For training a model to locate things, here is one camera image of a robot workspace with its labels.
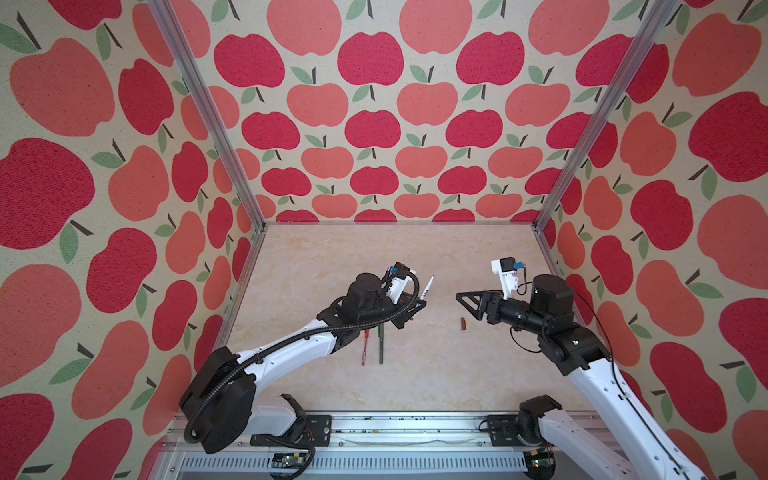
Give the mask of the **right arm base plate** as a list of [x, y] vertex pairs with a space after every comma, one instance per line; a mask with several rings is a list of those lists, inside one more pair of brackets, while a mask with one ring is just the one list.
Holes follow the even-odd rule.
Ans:
[[547, 412], [561, 409], [551, 396], [540, 395], [522, 402], [516, 414], [488, 415], [478, 429], [489, 434], [494, 447], [538, 447], [545, 443], [539, 421]]

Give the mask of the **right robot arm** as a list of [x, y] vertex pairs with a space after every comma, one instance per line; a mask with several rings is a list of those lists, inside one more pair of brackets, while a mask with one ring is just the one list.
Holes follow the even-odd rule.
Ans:
[[540, 352], [590, 402], [621, 450], [579, 427], [548, 395], [521, 403], [512, 432], [525, 445], [557, 447], [595, 479], [705, 478], [633, 395], [602, 339], [575, 321], [574, 296], [564, 279], [550, 274], [533, 279], [528, 301], [498, 290], [456, 296], [478, 320], [535, 334]]

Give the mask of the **white pen brown end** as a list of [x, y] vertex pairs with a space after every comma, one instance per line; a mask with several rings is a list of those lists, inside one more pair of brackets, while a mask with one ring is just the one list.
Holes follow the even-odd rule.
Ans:
[[428, 292], [429, 292], [429, 290], [430, 290], [430, 288], [431, 288], [431, 286], [433, 284], [434, 279], [435, 279], [435, 276], [432, 275], [430, 277], [427, 285], [424, 287], [424, 289], [423, 289], [423, 291], [421, 293], [420, 300], [425, 300], [426, 299], [426, 296], [427, 296], [427, 294], [428, 294]]

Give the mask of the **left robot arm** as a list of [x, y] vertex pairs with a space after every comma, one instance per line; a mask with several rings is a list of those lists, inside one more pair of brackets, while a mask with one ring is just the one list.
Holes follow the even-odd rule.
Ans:
[[417, 275], [402, 264], [383, 277], [361, 273], [345, 295], [296, 332], [251, 350], [214, 350], [179, 400], [186, 418], [183, 439], [208, 454], [241, 436], [277, 445], [308, 441], [308, 415], [295, 398], [259, 402], [262, 390], [304, 365], [328, 357], [360, 336], [391, 323], [403, 328], [426, 306]]

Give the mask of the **red gel pen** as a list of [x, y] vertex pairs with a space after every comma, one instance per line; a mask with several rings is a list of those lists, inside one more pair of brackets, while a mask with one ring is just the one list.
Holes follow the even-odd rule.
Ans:
[[363, 350], [361, 354], [361, 366], [365, 366], [367, 362], [367, 350], [368, 350], [369, 337], [370, 337], [369, 330], [365, 330], [363, 334], [364, 340], [363, 340]]

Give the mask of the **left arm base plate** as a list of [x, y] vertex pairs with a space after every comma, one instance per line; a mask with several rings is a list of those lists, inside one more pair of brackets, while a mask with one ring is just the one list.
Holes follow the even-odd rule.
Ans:
[[308, 413], [290, 394], [270, 401], [259, 397], [254, 401], [245, 434], [251, 436], [252, 446], [274, 445], [268, 439], [271, 436], [278, 440], [278, 445], [328, 447], [332, 421], [332, 415]]

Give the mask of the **green pen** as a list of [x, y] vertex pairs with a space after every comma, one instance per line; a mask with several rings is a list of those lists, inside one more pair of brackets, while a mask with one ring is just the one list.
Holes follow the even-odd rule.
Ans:
[[378, 363], [384, 364], [385, 359], [385, 327], [383, 324], [378, 325]]

